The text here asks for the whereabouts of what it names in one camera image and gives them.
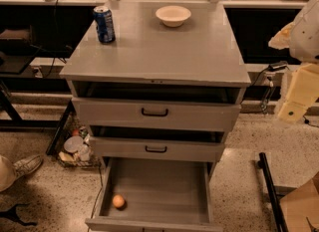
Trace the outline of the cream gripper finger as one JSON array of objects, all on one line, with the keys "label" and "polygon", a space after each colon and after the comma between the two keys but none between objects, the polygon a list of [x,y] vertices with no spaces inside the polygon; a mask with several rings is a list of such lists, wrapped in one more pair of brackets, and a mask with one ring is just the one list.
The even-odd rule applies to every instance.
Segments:
[{"label": "cream gripper finger", "polygon": [[268,42],[268,46],[273,49],[283,50],[290,47],[291,31],[294,24],[289,23],[278,31]]},{"label": "cream gripper finger", "polygon": [[307,110],[319,99],[319,65],[302,64],[292,73],[284,102],[277,117],[295,123],[302,119]]}]

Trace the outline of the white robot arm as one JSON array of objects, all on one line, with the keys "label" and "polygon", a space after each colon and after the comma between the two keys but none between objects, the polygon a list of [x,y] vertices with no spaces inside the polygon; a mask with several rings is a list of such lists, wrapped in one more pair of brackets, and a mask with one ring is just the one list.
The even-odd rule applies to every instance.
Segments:
[{"label": "white robot arm", "polygon": [[290,56],[301,62],[288,77],[287,90],[276,112],[280,121],[295,123],[319,98],[319,0],[309,0],[268,46],[288,48]]}]

